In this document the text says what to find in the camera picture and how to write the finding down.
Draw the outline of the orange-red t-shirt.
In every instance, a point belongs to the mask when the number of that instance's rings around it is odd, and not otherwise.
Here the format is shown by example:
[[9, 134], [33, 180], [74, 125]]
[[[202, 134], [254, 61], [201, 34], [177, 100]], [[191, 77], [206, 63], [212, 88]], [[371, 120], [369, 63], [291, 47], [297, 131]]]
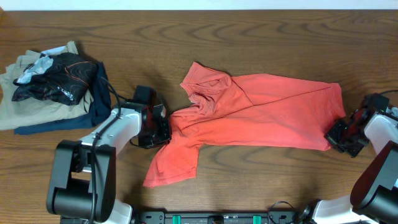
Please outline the orange-red t-shirt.
[[191, 105], [170, 115], [171, 140], [153, 158], [146, 187], [196, 177], [203, 145], [328, 150], [325, 134], [345, 116], [337, 83], [266, 73], [232, 77], [195, 62], [181, 87]]

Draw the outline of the light blue-grey garment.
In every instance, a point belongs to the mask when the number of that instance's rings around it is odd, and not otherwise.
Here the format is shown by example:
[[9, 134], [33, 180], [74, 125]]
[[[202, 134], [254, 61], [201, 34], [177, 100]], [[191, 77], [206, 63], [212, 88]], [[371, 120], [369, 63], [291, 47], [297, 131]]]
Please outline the light blue-grey garment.
[[397, 107], [392, 107], [392, 108], [391, 108], [391, 114], [392, 114], [394, 117], [398, 118], [398, 108], [397, 108]]

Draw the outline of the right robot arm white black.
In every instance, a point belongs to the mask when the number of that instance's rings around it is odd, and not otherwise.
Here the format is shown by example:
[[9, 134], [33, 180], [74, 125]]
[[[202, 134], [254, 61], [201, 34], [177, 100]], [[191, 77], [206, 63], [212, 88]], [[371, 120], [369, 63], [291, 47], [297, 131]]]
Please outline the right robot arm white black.
[[325, 139], [356, 157], [368, 144], [376, 156], [349, 196], [321, 200], [309, 223], [397, 223], [397, 108], [386, 92], [365, 96], [349, 122], [338, 120]]

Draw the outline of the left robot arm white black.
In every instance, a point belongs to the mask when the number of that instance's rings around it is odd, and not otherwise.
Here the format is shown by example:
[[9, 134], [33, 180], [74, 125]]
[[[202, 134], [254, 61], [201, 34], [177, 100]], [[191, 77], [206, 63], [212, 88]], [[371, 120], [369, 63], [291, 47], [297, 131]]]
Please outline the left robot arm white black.
[[55, 149], [47, 211], [60, 223], [134, 223], [131, 205], [116, 199], [116, 157], [127, 144], [143, 149], [170, 140], [165, 106], [156, 91], [137, 86], [110, 116], [78, 141]]

